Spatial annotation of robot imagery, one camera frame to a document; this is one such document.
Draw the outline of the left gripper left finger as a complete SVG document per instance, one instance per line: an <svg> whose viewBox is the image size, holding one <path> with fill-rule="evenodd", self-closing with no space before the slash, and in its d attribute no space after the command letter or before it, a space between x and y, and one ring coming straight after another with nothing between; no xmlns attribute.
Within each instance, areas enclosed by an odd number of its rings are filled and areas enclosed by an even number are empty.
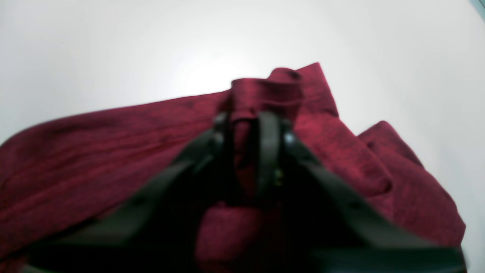
<svg viewBox="0 0 485 273"><path fill-rule="evenodd" d="M197 272L201 219L234 193L223 165L227 124L228 114L218 114L213 128L107 218L35 244L23 272Z"/></svg>

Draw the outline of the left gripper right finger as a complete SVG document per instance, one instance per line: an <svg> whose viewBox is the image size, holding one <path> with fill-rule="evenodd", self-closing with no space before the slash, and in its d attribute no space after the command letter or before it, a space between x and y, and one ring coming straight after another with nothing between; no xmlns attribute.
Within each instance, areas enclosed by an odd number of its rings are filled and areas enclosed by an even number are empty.
<svg viewBox="0 0 485 273"><path fill-rule="evenodd" d="M464 273L461 250L392 224L271 112L258 115L259 202L282 206L299 273Z"/></svg>

